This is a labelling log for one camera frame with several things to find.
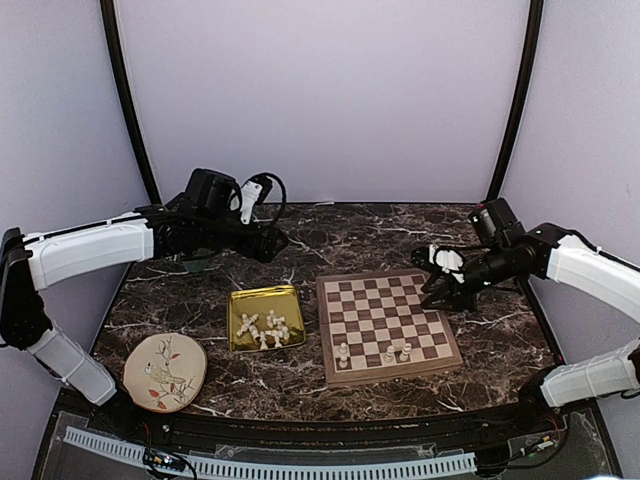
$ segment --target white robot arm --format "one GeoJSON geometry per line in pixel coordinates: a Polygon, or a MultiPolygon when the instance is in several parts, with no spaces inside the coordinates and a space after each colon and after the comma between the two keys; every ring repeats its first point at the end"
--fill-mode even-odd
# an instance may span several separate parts
{"type": "MultiPolygon", "coordinates": [[[[525,232],[504,199],[478,205],[469,219],[480,240],[475,249],[485,253],[466,261],[463,249],[455,247],[429,246],[413,252],[414,264],[432,273],[423,287],[423,308],[473,310],[477,292],[514,276],[534,274],[582,290],[640,323],[637,266],[594,247],[574,230],[546,223],[525,232]]],[[[638,388],[640,340],[634,339],[583,362],[539,372],[521,389],[520,401],[554,408],[638,388]]]]}
{"type": "Polygon", "coordinates": [[[185,192],[167,206],[150,206],[90,225],[49,233],[21,234],[8,230],[0,245],[0,335],[26,350],[60,379],[101,407],[107,418],[128,429],[136,409],[114,377],[62,333],[44,313],[38,292],[83,273],[112,265],[181,255],[199,249],[213,253],[232,249],[261,262],[271,261],[288,240],[275,228],[286,194],[282,182],[260,174],[242,188],[235,180],[211,170],[193,172],[185,192]],[[282,188],[282,204],[271,224],[251,222],[253,206],[271,190],[270,178],[282,188]]]}

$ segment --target gold square dish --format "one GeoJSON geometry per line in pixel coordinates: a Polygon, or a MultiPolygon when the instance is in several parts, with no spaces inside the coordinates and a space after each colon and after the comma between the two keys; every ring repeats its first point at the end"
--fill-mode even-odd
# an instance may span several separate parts
{"type": "Polygon", "coordinates": [[[268,352],[280,350],[274,348],[275,341],[267,336],[268,350],[260,350],[260,341],[254,341],[249,332],[238,337],[237,332],[242,328],[242,314],[248,316],[258,314],[255,326],[259,331],[271,330],[267,325],[267,315],[273,310],[277,317],[285,317],[285,324],[289,328],[288,340],[281,340],[282,347],[295,347],[307,341],[307,333],[300,312],[298,292],[291,285],[282,285],[256,290],[242,290],[232,292],[227,302],[227,336],[229,349],[232,352],[268,352]]]}

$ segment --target wooden chessboard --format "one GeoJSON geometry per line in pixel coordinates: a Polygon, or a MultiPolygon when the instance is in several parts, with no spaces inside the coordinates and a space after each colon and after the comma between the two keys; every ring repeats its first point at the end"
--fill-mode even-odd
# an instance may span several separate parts
{"type": "Polygon", "coordinates": [[[446,314],[420,307],[421,270],[318,277],[320,332],[329,387],[376,383],[459,368],[462,357],[446,314]],[[348,346],[347,365],[339,348],[348,346]],[[402,347],[412,346],[400,361],[402,347]],[[385,360],[393,345],[395,358],[385,360]]]}

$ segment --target lavender wall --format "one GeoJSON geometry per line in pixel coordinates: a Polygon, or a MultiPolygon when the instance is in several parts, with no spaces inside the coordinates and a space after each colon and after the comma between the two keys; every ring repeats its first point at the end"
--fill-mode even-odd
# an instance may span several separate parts
{"type": "MultiPolygon", "coordinates": [[[[573,227],[640,263],[640,3],[547,2],[504,196],[534,227],[573,227]]],[[[640,335],[623,314],[571,288],[534,285],[569,361],[640,335]]],[[[640,478],[638,401],[601,401],[625,474],[640,478]]]]}
{"type": "MultiPolygon", "coordinates": [[[[0,231],[48,231],[146,203],[97,1],[2,2],[0,231]]],[[[47,313],[89,347],[122,268],[45,292],[47,313]]],[[[30,478],[59,384],[0,350],[0,478],[30,478]]]]}
{"type": "Polygon", "coordinates": [[[119,0],[163,198],[208,165],[295,201],[483,198],[527,0],[119,0]]]}

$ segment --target marble table surface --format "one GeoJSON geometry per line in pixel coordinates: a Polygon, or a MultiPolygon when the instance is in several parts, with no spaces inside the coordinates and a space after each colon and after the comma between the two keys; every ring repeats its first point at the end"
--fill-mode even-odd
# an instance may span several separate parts
{"type": "Polygon", "coordinates": [[[515,402],[536,370],[553,364],[526,299],[491,289],[475,313],[449,314],[464,366],[459,371],[328,389],[315,279],[319,275],[411,268],[411,250],[469,245],[469,205],[290,205],[279,226],[291,244],[263,265],[232,252],[191,274],[181,263],[136,264],[100,333],[94,355],[116,375],[149,335],[180,332],[208,356],[204,387],[189,413],[254,420],[363,421],[472,411],[515,402]],[[298,288],[307,343],[253,354],[229,351],[230,292],[281,284],[298,288]]]}

